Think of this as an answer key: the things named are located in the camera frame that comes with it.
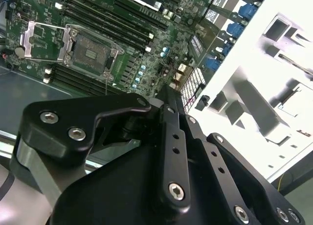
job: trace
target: black metal bracket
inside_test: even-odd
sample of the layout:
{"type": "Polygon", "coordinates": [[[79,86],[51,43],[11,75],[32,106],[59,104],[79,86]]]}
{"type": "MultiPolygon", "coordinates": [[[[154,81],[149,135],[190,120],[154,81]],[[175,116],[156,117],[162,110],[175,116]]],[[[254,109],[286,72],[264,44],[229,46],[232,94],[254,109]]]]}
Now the black metal bracket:
{"type": "Polygon", "coordinates": [[[33,156],[49,158],[52,167],[38,170],[29,154],[18,152],[19,141],[14,152],[41,179],[46,195],[45,174],[60,185],[66,181],[58,181],[60,171],[81,167],[94,145],[101,148],[134,136],[141,140],[139,147],[58,187],[52,225],[305,225],[300,213],[223,136],[206,137],[197,120],[180,112],[182,104],[171,98],[175,94],[165,92],[157,107],[137,94],[123,94],[25,109],[20,143],[33,156]],[[95,137],[99,127],[102,134],[95,137]],[[84,135],[70,136],[72,128],[84,135]]]}
{"type": "Polygon", "coordinates": [[[25,108],[20,133],[25,143],[36,151],[63,165],[76,166],[84,163],[93,147],[101,119],[147,113],[150,109],[149,102],[134,93],[38,102],[25,108]],[[82,130],[84,139],[76,141],[69,137],[72,128],[82,130]]]}
{"type": "Polygon", "coordinates": [[[222,201],[224,214],[230,224],[261,225],[246,206],[217,146],[206,141],[200,125],[193,117],[186,115],[181,119],[187,132],[188,155],[203,165],[211,175],[211,183],[217,189],[217,196],[222,201]]]}
{"type": "Polygon", "coordinates": [[[160,112],[161,144],[158,161],[157,203],[168,220],[177,219],[190,208],[185,133],[179,128],[179,113],[164,105],[160,112]]]}
{"type": "Polygon", "coordinates": [[[220,134],[207,141],[217,146],[242,194],[249,197],[249,207],[266,225],[304,225],[301,214],[220,134]]]}

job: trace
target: pcie slot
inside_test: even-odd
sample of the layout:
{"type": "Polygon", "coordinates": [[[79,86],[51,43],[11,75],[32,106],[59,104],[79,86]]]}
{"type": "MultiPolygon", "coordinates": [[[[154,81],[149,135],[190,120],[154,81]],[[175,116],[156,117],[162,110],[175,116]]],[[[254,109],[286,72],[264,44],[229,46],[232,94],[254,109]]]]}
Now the pcie slot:
{"type": "Polygon", "coordinates": [[[78,15],[81,15],[81,16],[84,16],[86,19],[89,19],[92,22],[96,22],[114,32],[117,32],[119,33],[120,35],[124,36],[124,37],[127,37],[129,38],[130,40],[134,41],[134,42],[137,42],[139,43],[140,45],[142,43],[144,44],[148,44],[149,43],[149,40],[146,40],[142,37],[139,37],[138,35],[134,35],[132,34],[133,32],[132,31],[126,31],[125,29],[123,29],[122,27],[120,26],[117,26],[115,25],[114,23],[111,23],[110,21],[106,21],[102,18],[99,18],[97,15],[94,15],[94,13],[90,12],[89,14],[88,13],[85,13],[84,10],[81,10],[80,8],[78,8],[77,6],[75,5],[72,5],[72,4],[68,4],[68,10],[69,11],[72,11],[78,15]]]}
{"type": "Polygon", "coordinates": [[[145,51],[145,46],[144,45],[138,45],[137,43],[129,40],[128,38],[126,37],[123,37],[122,35],[120,34],[117,34],[116,32],[114,31],[110,31],[109,29],[107,28],[104,28],[100,25],[96,25],[95,23],[90,23],[89,20],[85,20],[82,18],[82,16],[80,16],[79,14],[77,15],[76,13],[73,13],[73,12],[70,12],[69,10],[66,10],[65,11],[65,15],[78,21],[78,22],[81,22],[82,24],[84,24],[85,26],[87,27],[90,27],[90,28],[93,28],[94,30],[100,32],[100,33],[103,33],[103,34],[106,34],[108,35],[109,37],[112,37],[112,38],[115,38],[116,40],[119,40],[127,45],[130,45],[132,46],[133,48],[141,51],[141,52],[144,52],[145,51]]]}
{"type": "Polygon", "coordinates": [[[154,19],[154,18],[152,18],[152,17],[150,17],[150,16],[148,16],[148,15],[146,15],[146,14],[144,14],[144,13],[138,11],[138,10],[136,10],[136,9],[134,9],[131,6],[126,5],[125,3],[123,3],[120,0],[114,0],[114,5],[122,8],[122,9],[124,9],[126,11],[131,12],[132,14],[142,18],[143,20],[149,22],[150,24],[154,25],[155,27],[157,27],[157,28],[159,28],[159,29],[161,29],[163,31],[165,31],[167,29],[167,25],[166,24],[164,24],[164,23],[162,23],[162,22],[160,22],[160,21],[158,21],[158,20],[156,20],[156,19],[154,19]]]}
{"type": "Polygon", "coordinates": [[[135,22],[132,22],[130,21],[129,19],[123,17],[123,16],[120,16],[90,0],[65,0],[66,2],[70,2],[70,3],[73,3],[75,5],[86,5],[87,7],[91,8],[91,10],[96,10],[101,13],[103,16],[107,17],[108,19],[111,18],[112,20],[115,20],[116,23],[118,24],[123,24],[123,25],[126,25],[128,27],[128,29],[134,31],[134,32],[137,32],[138,35],[141,34],[141,37],[145,37],[145,38],[150,38],[150,33],[151,31],[138,25],[137,23],[135,22]]]}

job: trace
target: motherboard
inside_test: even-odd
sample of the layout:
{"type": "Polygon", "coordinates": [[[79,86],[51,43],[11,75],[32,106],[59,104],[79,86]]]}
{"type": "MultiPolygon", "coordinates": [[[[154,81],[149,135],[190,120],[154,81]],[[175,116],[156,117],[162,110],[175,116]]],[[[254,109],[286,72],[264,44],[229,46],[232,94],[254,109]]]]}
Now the motherboard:
{"type": "Polygon", "coordinates": [[[10,0],[17,70],[78,96],[179,90],[211,0],[10,0]]]}

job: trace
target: ram slot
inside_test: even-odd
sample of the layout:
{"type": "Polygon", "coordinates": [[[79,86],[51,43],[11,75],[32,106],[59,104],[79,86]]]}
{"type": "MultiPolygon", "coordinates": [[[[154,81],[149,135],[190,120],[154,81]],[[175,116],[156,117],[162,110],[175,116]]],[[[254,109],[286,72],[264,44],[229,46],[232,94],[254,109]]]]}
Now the ram slot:
{"type": "Polygon", "coordinates": [[[106,34],[107,36],[114,38],[120,42],[123,42],[129,46],[132,46],[133,48],[139,50],[140,52],[144,52],[145,51],[145,46],[143,44],[138,44],[132,40],[130,40],[127,37],[124,37],[121,34],[118,34],[114,29],[108,29],[108,28],[104,28],[101,24],[96,24],[95,22],[91,23],[90,19],[86,19],[83,17],[83,13],[75,13],[75,12],[71,12],[70,10],[66,10],[65,11],[65,15],[76,20],[77,22],[80,22],[82,24],[84,24],[87,27],[90,27],[96,31],[98,31],[99,33],[103,33],[106,34]]]}
{"type": "Polygon", "coordinates": [[[153,26],[163,30],[163,31],[166,31],[167,30],[167,25],[160,22],[159,20],[157,19],[154,19],[152,18],[151,16],[148,16],[136,9],[134,9],[133,7],[129,6],[129,5],[126,5],[125,3],[123,3],[122,1],[120,0],[114,0],[114,5],[134,14],[135,16],[138,16],[140,18],[142,18],[143,20],[149,22],[150,24],[152,24],[153,26]]]}
{"type": "Polygon", "coordinates": [[[105,93],[94,91],[90,87],[81,85],[75,81],[72,81],[66,77],[62,77],[60,75],[56,75],[55,78],[53,79],[53,82],[55,82],[56,84],[60,84],[68,88],[71,88],[73,90],[76,90],[80,93],[87,94],[87,95],[92,95],[92,96],[105,95],[105,93]]]}
{"type": "Polygon", "coordinates": [[[106,20],[111,21],[112,23],[115,23],[117,25],[120,25],[127,30],[133,32],[138,37],[142,37],[147,40],[151,40],[151,34],[152,32],[140,25],[138,25],[135,22],[130,21],[127,18],[124,18],[90,0],[65,0],[68,3],[75,4],[77,6],[80,6],[88,11],[96,12],[97,14],[101,14],[102,17],[105,17],[106,20]]]}
{"type": "Polygon", "coordinates": [[[127,37],[130,40],[133,40],[134,42],[137,42],[139,44],[146,44],[146,45],[149,43],[148,40],[143,39],[142,37],[139,37],[137,35],[134,35],[132,31],[125,31],[123,26],[117,26],[116,24],[114,24],[108,20],[104,20],[104,19],[98,17],[97,15],[93,14],[92,12],[85,13],[85,11],[82,10],[80,7],[77,7],[77,6],[72,5],[72,4],[68,4],[67,9],[76,13],[76,14],[82,15],[87,19],[90,19],[91,22],[96,22],[96,23],[100,24],[101,26],[104,26],[110,30],[113,30],[114,32],[119,33],[120,35],[127,37]]]}
{"type": "MultiPolygon", "coordinates": [[[[78,73],[67,67],[55,64],[53,66],[53,82],[63,83],[82,93],[93,95],[106,94],[106,85],[84,74],[78,73]]],[[[120,90],[107,86],[107,94],[119,94],[120,90]]]]}

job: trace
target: metal frame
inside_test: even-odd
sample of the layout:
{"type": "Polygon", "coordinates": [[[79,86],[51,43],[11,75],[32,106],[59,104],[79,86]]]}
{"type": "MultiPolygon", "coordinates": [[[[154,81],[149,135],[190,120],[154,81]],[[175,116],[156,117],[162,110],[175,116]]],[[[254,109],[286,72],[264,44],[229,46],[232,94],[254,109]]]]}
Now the metal frame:
{"type": "MultiPolygon", "coordinates": [[[[310,32],[312,26],[309,21],[299,17],[310,4],[309,0],[264,0],[237,40],[235,46],[208,82],[206,88],[195,101],[189,112],[200,121],[204,133],[216,131],[227,136],[228,139],[231,139],[235,148],[269,181],[274,181],[310,153],[313,150],[312,141],[309,139],[301,140],[301,144],[298,144],[297,148],[293,148],[292,146],[297,144],[290,141],[277,147],[275,144],[267,143],[259,133],[252,133],[238,127],[232,127],[226,118],[213,113],[209,108],[204,109],[203,112],[199,112],[195,107],[203,95],[210,97],[208,104],[211,105],[216,96],[225,89],[228,82],[234,77],[236,71],[239,71],[242,66],[249,67],[251,73],[253,73],[254,70],[259,71],[261,69],[259,66],[260,63],[256,61],[257,58],[251,56],[251,54],[255,50],[255,47],[258,46],[257,44],[260,37],[278,14],[310,32]],[[220,127],[209,126],[209,123],[212,121],[219,123],[220,127]]],[[[262,65],[267,67],[277,66],[277,62],[273,62],[272,65],[262,65]]],[[[312,83],[304,79],[304,76],[300,73],[300,70],[295,71],[295,78],[303,82],[305,86],[311,86],[312,88],[312,83]]],[[[268,76],[274,76],[274,71],[268,73],[268,76]]],[[[302,139],[301,135],[295,134],[295,136],[298,139],[302,139]]]]}

